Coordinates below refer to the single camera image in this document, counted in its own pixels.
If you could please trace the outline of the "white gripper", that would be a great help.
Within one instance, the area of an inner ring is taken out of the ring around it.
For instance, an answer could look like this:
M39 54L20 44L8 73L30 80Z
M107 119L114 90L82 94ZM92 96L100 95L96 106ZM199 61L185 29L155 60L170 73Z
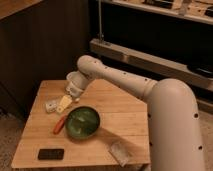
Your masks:
M68 81L66 91L72 98L79 98L90 83L90 80L80 71L70 72L66 76L66 79ZM70 96L64 95L61 98L56 108L57 113L62 113L72 103L72 98Z

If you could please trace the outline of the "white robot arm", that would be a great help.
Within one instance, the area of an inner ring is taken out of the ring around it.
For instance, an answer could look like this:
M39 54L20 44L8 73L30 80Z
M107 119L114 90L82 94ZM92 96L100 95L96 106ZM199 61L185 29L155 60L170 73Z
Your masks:
M151 171L206 171L198 104L186 83L135 75L89 55L81 56L77 67L66 76L71 98L103 79L147 104Z

